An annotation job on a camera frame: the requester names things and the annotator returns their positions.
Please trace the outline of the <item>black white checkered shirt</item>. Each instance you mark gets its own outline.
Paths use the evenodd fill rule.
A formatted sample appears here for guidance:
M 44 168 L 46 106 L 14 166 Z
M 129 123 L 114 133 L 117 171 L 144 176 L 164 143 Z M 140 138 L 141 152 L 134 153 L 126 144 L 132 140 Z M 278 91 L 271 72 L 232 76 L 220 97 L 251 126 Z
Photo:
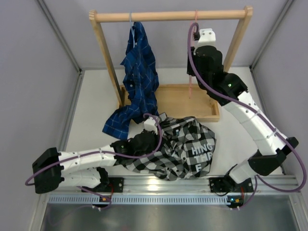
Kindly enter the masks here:
M 157 119 L 163 135 L 157 152 L 141 159 L 119 158 L 116 165 L 169 181 L 207 175 L 217 142 L 215 133 L 192 116 L 174 119 L 162 113 Z

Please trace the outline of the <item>pink wire hanger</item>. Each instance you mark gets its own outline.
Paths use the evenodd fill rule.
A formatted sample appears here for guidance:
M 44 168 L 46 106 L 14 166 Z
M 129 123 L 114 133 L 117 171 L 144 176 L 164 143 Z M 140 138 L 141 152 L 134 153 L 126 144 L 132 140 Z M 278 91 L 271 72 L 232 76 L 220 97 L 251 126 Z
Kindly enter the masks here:
M 194 22 L 197 22 L 197 17 L 198 17 L 198 10 L 195 10 L 194 14 Z M 191 45 L 194 45 L 194 40 L 193 40 L 193 34 L 190 35 L 190 42 Z M 192 96 L 192 76 L 189 75 L 189 99 Z

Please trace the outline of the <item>blue plaid shirt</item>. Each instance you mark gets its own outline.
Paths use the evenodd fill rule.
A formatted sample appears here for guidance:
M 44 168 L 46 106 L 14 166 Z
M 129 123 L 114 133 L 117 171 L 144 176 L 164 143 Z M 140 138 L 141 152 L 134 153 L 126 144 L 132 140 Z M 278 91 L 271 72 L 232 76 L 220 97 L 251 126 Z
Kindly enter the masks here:
M 115 110 L 107 119 L 102 132 L 119 140 L 128 138 L 129 125 L 133 120 L 141 123 L 145 113 L 158 115 L 155 92 L 159 87 L 156 61 L 149 44 L 144 26 L 134 22 L 135 48 L 132 34 L 129 33 L 126 57 L 121 65 L 125 68 L 124 87 L 128 93 L 130 105 Z

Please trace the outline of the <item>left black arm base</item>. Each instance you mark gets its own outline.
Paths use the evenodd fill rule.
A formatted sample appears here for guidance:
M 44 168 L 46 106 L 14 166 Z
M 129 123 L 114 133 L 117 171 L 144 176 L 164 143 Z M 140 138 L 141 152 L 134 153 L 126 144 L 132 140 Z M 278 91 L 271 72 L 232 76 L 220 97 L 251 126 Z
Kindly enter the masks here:
M 109 177 L 107 171 L 104 168 L 98 170 L 100 174 L 100 185 L 98 186 L 98 192 L 103 193 L 122 193 L 124 187 L 124 178 L 122 177 Z

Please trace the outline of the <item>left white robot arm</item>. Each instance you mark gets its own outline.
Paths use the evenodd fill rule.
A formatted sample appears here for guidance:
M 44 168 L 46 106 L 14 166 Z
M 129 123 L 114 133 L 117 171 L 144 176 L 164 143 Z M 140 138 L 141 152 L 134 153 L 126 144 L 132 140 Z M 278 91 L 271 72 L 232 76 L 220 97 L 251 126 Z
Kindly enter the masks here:
M 143 130 L 128 140 L 82 152 L 47 149 L 32 164 L 35 192 L 44 194 L 62 187 L 104 188 L 109 184 L 106 167 L 126 165 L 156 153 L 161 145 L 160 132 Z

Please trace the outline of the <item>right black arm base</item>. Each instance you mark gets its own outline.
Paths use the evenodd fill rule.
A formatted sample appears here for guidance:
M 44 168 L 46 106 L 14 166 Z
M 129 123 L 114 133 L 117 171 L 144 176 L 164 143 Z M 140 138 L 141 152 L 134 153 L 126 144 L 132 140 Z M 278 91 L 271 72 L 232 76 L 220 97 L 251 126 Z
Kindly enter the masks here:
M 209 178 L 209 187 L 212 193 L 227 193 L 234 192 L 237 189 L 235 181 L 226 174 L 219 177 L 210 177 Z

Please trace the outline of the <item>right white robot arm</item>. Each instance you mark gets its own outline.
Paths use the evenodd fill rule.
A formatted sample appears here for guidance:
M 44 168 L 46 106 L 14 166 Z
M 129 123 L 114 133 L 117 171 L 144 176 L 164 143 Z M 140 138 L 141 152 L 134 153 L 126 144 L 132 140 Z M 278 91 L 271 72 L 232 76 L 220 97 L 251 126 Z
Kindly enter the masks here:
M 223 177 L 229 190 L 256 175 L 268 176 L 298 146 L 295 137 L 278 134 L 278 129 L 260 110 L 241 78 L 224 71 L 222 53 L 214 46 L 188 46 L 187 71 L 197 78 L 201 89 L 238 120 L 257 145 L 251 157 L 234 165 Z

